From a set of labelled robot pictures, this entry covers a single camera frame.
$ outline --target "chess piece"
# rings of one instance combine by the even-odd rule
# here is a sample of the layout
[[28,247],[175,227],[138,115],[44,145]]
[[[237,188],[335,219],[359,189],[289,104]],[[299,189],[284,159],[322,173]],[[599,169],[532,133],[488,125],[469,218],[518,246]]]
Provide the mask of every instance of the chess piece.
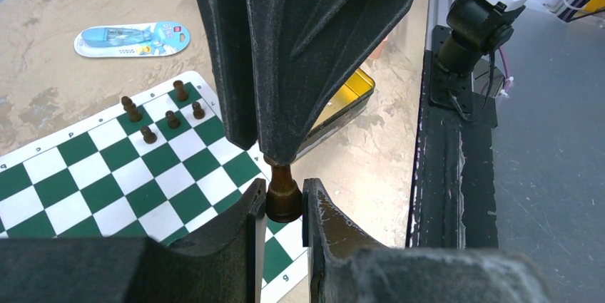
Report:
[[189,94],[185,90],[185,86],[182,81],[174,81],[172,83],[174,89],[176,90],[176,99],[180,102],[187,101],[189,99]]
[[168,127],[172,129],[176,129],[181,125],[181,122],[178,120],[173,111],[166,112],[166,120],[168,121]]
[[122,96],[121,101],[122,106],[124,107],[124,111],[128,114],[128,119],[133,123],[141,121],[141,119],[143,118],[143,114],[138,111],[138,108],[136,107],[134,102],[132,102],[131,98],[129,98],[128,96]]
[[277,164],[265,156],[271,165],[271,181],[267,190],[267,216],[279,223],[298,219],[303,213],[303,194],[292,179],[290,164]]
[[204,112],[202,105],[197,102],[197,101],[193,101],[193,103],[191,104],[191,107],[193,108],[193,117],[201,120],[204,119],[204,116],[206,115],[206,113]]
[[158,136],[149,128],[149,126],[141,127],[141,134],[143,135],[143,140],[147,144],[153,144],[158,139]]

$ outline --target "blue package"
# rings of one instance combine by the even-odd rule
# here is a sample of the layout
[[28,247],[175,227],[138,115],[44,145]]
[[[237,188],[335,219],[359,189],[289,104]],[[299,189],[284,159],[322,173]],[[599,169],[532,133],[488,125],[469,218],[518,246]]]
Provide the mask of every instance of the blue package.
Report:
[[174,21],[149,24],[94,26],[73,42],[85,57],[169,56],[181,52],[190,41],[186,27]]

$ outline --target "gray tabletop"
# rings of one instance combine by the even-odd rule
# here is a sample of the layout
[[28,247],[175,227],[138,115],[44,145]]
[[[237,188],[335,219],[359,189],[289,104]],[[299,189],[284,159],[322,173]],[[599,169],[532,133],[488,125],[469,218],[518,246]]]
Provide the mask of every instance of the gray tabletop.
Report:
[[562,302],[602,302],[605,29],[531,10],[514,27],[493,135],[499,245],[530,256]]

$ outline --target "white cable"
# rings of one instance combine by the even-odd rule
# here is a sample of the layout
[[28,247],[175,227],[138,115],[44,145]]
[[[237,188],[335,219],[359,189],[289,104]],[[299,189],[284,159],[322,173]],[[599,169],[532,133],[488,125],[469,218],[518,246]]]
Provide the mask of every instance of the white cable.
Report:
[[[513,86],[513,81],[514,81],[514,77],[513,76],[510,76],[510,77],[504,79],[505,83],[506,82],[510,82],[509,89],[510,89],[510,87]],[[506,91],[506,89],[504,89],[504,86],[502,86],[502,87],[503,88],[500,89],[500,91],[498,92],[497,96],[504,96],[505,98],[508,98],[509,97],[508,92]]]
[[572,5],[569,4],[569,2],[567,2],[567,0],[563,0],[563,5],[565,5],[565,7],[567,7],[568,9],[573,9],[575,11],[581,11],[583,7],[573,7]]

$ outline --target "white square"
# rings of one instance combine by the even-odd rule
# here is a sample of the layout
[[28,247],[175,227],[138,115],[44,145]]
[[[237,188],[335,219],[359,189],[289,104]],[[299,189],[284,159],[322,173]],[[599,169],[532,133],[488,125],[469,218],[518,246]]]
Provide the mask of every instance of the white square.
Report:
[[172,139],[168,144],[170,144],[172,150],[181,162],[206,147],[200,136],[193,129]]
[[189,125],[191,125],[191,127],[196,127],[197,125],[203,123],[204,121],[212,118],[215,115],[214,112],[210,109],[210,106],[203,99],[198,100],[198,102],[200,103],[200,106],[202,106],[202,109],[205,113],[204,117],[200,120],[193,117],[193,107],[191,107],[191,105],[186,105],[185,107],[181,108],[181,113],[183,114]]
[[282,245],[285,252],[292,258],[298,258],[305,248],[303,247],[303,222],[300,219],[288,223],[279,232],[275,233],[275,239]]
[[110,120],[99,127],[93,128],[88,132],[97,150],[103,150],[109,145],[126,138],[126,132],[118,122],[118,119]]
[[65,160],[57,148],[52,148],[23,162],[33,184],[49,178],[67,168]]
[[265,242],[269,241],[273,237],[273,233],[269,230],[269,227],[265,229]]
[[33,186],[0,201],[0,219],[4,229],[13,228],[44,210]]
[[164,240],[183,226],[183,221],[168,201],[141,216],[138,221],[147,235],[158,241]]
[[151,131],[156,134],[156,137],[158,137],[158,139],[152,144],[147,144],[143,140],[143,135],[140,132],[133,133],[128,136],[128,139],[131,140],[134,149],[136,150],[136,152],[138,152],[139,155],[145,155],[166,143],[166,138],[164,138],[164,134],[160,132],[158,126],[156,126],[155,123],[149,125],[149,129],[151,129]]
[[46,214],[57,235],[92,215],[79,191],[46,208]]
[[212,220],[217,215],[218,213],[216,212],[216,210],[214,210],[213,207],[210,207],[205,212],[193,218],[193,220],[187,222],[187,224],[185,224],[185,228],[187,228],[189,233],[191,233],[194,230],[197,230],[199,227],[202,227],[202,225]]
[[94,213],[98,230],[105,237],[114,235],[124,227],[136,221],[136,216],[128,204],[126,197],[111,203],[107,207]]
[[248,150],[246,152],[248,153],[250,158],[252,158],[252,161],[256,164],[256,166],[258,166],[258,168],[263,173],[263,175],[270,177],[271,176],[271,165],[268,165],[267,162],[265,162],[264,155],[262,152],[260,152],[258,143],[255,143],[254,145],[252,145],[250,150]]
[[166,117],[166,111],[178,111],[178,107],[168,94],[164,94],[143,105],[145,111],[154,123]]
[[128,195],[143,184],[153,179],[147,165],[142,159],[136,158],[132,162],[113,171],[113,178],[122,189],[124,195]]
[[199,180],[198,187],[211,205],[217,204],[238,189],[223,168],[218,168]]
[[100,153],[90,155],[73,164],[69,167],[69,172],[80,190],[111,173]]
[[173,166],[158,177],[156,182],[160,186],[160,189],[166,195],[166,198],[171,199],[176,194],[189,188],[195,180],[191,177],[191,174],[182,163]]
[[222,137],[212,143],[212,145],[209,145],[208,149],[221,165],[224,165],[226,162],[243,152],[241,148],[230,143],[225,137]]

